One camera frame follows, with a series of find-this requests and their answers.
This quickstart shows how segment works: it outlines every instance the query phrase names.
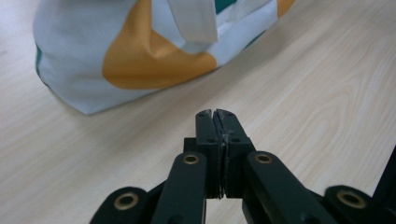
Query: metal screw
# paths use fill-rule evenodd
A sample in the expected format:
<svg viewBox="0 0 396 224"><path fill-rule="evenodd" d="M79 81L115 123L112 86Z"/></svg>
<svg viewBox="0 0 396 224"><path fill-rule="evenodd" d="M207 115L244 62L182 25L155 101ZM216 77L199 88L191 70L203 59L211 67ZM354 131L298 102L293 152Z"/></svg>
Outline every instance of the metal screw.
<svg viewBox="0 0 396 224"><path fill-rule="evenodd" d="M349 207L363 209L367 206L366 201L357 193L351 190L343 190L337 192L337 199Z"/></svg>
<svg viewBox="0 0 396 224"><path fill-rule="evenodd" d="M188 165L193 165L195 163L198 163L199 158L195 155L187 155L183 158L183 162L188 164Z"/></svg>
<svg viewBox="0 0 396 224"><path fill-rule="evenodd" d="M114 201L114 206L118 210L123 211L135 207L138 202L139 196L137 196L137 194L126 192L117 197L116 201Z"/></svg>
<svg viewBox="0 0 396 224"><path fill-rule="evenodd" d="M256 159L257 162L263 163L263 164L268 164L268 163L272 162L272 158L270 156L265 155L265 154L256 155L255 159Z"/></svg>

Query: orange pattern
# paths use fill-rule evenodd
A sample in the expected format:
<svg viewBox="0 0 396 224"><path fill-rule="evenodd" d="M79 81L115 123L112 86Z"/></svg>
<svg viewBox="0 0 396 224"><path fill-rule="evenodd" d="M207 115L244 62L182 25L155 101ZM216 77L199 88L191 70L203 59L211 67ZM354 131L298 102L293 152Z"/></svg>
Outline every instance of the orange pattern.
<svg viewBox="0 0 396 224"><path fill-rule="evenodd" d="M283 16L293 5L294 0L276 0L277 1L277 17Z"/></svg>
<svg viewBox="0 0 396 224"><path fill-rule="evenodd" d="M151 0L138 0L107 50L103 76L123 89L159 89L217 66L209 53L188 54L151 28Z"/></svg>

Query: light wood surface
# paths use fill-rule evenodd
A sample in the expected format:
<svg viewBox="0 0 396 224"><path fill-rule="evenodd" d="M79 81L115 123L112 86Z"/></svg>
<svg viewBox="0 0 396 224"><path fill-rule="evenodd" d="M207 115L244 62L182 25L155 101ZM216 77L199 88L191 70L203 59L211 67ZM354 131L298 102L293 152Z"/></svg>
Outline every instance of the light wood surface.
<svg viewBox="0 0 396 224"><path fill-rule="evenodd" d="M0 223L89 223L115 189L152 189L208 108L234 112L309 189L373 194L396 144L396 1L297 0L213 74L89 117L35 74L37 4L0 1ZM239 200L206 214L246 223Z"/></svg>

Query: tote bag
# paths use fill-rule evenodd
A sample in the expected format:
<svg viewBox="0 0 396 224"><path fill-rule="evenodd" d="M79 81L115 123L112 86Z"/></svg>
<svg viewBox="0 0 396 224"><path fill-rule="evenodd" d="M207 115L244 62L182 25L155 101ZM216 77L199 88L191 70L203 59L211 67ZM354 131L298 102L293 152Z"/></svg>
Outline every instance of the tote bag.
<svg viewBox="0 0 396 224"><path fill-rule="evenodd" d="M293 0L43 0L36 71L93 114L207 74L282 16Z"/></svg>

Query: white fabric strap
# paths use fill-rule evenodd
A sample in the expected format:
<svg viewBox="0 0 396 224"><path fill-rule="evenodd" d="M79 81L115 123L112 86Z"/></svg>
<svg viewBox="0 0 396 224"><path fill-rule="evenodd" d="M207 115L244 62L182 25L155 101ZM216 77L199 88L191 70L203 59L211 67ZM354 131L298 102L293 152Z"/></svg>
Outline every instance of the white fabric strap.
<svg viewBox="0 0 396 224"><path fill-rule="evenodd" d="M250 12L271 0L237 0L228 10L222 23L229 24L244 18ZM168 0L177 29L188 42L213 43L219 40L214 0Z"/></svg>

